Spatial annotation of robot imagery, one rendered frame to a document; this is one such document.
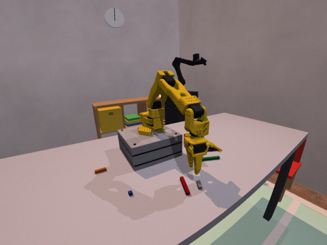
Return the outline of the orange rod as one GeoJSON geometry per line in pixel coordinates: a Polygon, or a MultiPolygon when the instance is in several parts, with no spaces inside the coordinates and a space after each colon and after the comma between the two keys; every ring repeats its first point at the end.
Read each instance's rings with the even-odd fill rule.
{"type": "Polygon", "coordinates": [[[95,170],[95,174],[98,174],[98,173],[101,173],[101,172],[105,172],[105,171],[107,171],[106,170],[106,167],[101,168],[101,169],[97,169],[97,170],[95,170]]]}

